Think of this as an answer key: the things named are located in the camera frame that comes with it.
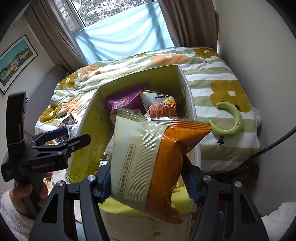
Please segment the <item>framed picture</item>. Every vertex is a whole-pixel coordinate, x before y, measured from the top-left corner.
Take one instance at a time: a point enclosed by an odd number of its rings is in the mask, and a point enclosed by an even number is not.
[[[0,56],[0,89],[3,94],[37,55],[27,36],[24,35]]]

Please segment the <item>tree foliage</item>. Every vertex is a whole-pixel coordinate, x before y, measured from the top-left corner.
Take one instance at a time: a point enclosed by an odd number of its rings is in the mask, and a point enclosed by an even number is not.
[[[77,11],[86,26],[144,4],[143,0],[73,0],[73,2],[80,4]]]

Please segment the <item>striped bedding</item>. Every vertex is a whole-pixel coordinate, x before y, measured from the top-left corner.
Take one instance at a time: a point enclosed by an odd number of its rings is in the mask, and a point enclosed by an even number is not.
[[[35,132],[58,128],[70,113],[79,124],[100,85],[130,73],[171,64],[179,64],[186,75],[199,121],[207,123],[210,118],[219,128],[232,128],[233,116],[215,107],[219,101],[233,103],[242,114],[243,132],[225,136],[224,145],[219,146],[219,137],[212,132],[201,141],[201,169],[229,171],[256,153],[260,146],[258,124],[246,94],[215,50],[205,47],[167,48],[83,67],[56,86],[48,108],[36,123]]]

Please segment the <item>silver bolt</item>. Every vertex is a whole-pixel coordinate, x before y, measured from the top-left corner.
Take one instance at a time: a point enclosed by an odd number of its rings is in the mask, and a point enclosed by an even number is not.
[[[96,176],[95,176],[95,175],[89,175],[89,176],[87,177],[87,179],[88,179],[89,181],[93,181],[93,180],[96,179]]]
[[[209,175],[204,175],[204,176],[203,176],[203,179],[204,179],[205,181],[210,181],[212,178],[211,178],[211,176],[209,176]]]
[[[241,182],[238,182],[238,181],[236,181],[236,182],[234,183],[234,185],[235,185],[236,187],[240,188],[240,187],[242,186],[242,183],[241,183]]]
[[[58,182],[56,183],[56,185],[57,185],[58,187],[61,187],[61,186],[64,185],[64,181],[58,181]]]

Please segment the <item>crescent-shaped green toy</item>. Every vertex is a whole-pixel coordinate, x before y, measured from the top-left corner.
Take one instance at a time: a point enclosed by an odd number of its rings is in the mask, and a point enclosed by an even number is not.
[[[222,101],[222,102],[217,103],[216,107],[220,107],[220,108],[224,108],[224,109],[228,110],[234,116],[234,119],[235,119],[235,125],[230,130],[221,130],[221,129],[219,129],[209,119],[209,123],[212,126],[212,132],[216,136],[223,137],[223,136],[226,136],[226,135],[234,135],[234,134],[236,134],[236,133],[243,130],[242,115],[233,104],[231,104],[229,102]]]

